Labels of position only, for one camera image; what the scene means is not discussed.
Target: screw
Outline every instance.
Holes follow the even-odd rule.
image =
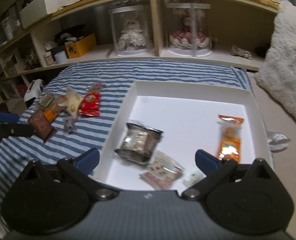
[[[96,194],[100,198],[109,198],[112,195],[112,191],[107,188],[101,188],[96,191]]]
[[[196,198],[200,194],[199,190],[195,188],[190,188],[184,192],[184,195],[188,198]]]

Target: blue gripper pad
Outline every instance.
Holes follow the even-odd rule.
[[[17,114],[0,112],[0,122],[17,123],[19,116]]]
[[[195,154],[195,163],[208,176],[220,167],[222,161],[204,150],[198,150]]]
[[[83,174],[89,175],[92,170],[98,165],[100,154],[97,148],[92,148],[75,158],[75,167]]]

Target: white tray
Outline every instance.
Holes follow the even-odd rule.
[[[129,90],[112,127],[93,178],[128,190],[153,190],[139,179],[146,167],[121,159],[114,153],[127,131],[129,119],[162,130],[157,149],[185,167],[185,175],[197,169],[195,152],[216,155],[220,140],[218,114],[245,119],[241,130],[241,161],[264,158],[272,166],[264,124],[248,90],[183,82],[138,81]],[[185,190],[182,179],[171,189]]]

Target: bed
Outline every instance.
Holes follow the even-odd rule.
[[[0,207],[6,192],[30,160],[55,164],[61,158],[75,158],[93,147],[101,150],[123,99],[135,80],[195,82],[252,89],[246,71],[229,66],[157,59],[73,64],[54,78],[44,91],[64,95],[66,87],[70,86],[84,95],[88,84],[103,82],[107,87],[101,92],[101,116],[79,117],[78,131],[67,135],[62,125],[62,119],[67,114],[61,113],[52,124],[57,133],[45,144],[36,136],[3,139],[0,143]],[[33,107],[23,113],[21,123],[27,122]]]

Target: glass display case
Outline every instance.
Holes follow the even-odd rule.
[[[136,56],[152,50],[149,4],[126,1],[110,10],[112,37],[119,56]]]
[[[207,14],[210,4],[166,2],[167,47],[175,54],[205,57],[212,53]]]

